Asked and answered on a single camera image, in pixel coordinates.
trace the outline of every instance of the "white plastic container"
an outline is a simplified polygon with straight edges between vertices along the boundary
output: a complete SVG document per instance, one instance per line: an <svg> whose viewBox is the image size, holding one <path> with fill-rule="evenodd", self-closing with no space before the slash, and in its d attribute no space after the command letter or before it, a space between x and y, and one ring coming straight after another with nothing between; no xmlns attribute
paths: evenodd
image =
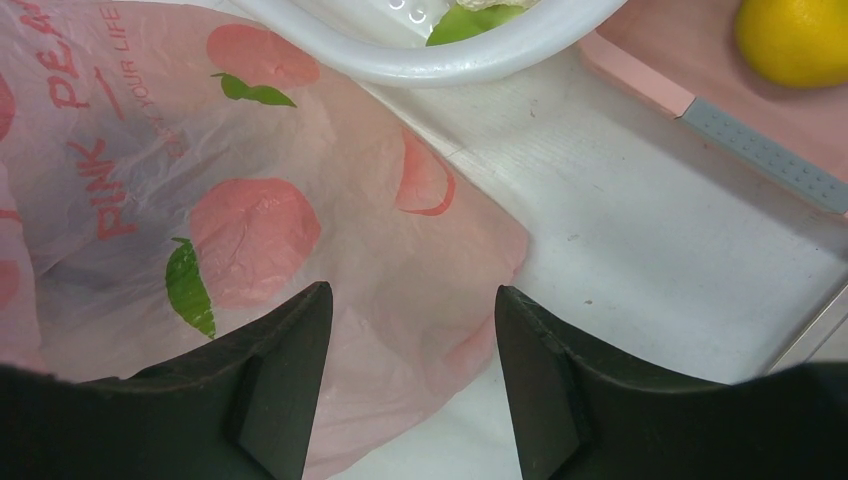
<svg viewBox="0 0 848 480"><path fill-rule="evenodd" d="M446 0L234 3L322 63L357 80L414 88L506 77L573 44L624 2L543 0L495 30L428 48L415 47L423 47L433 25L448 10Z"/></svg>

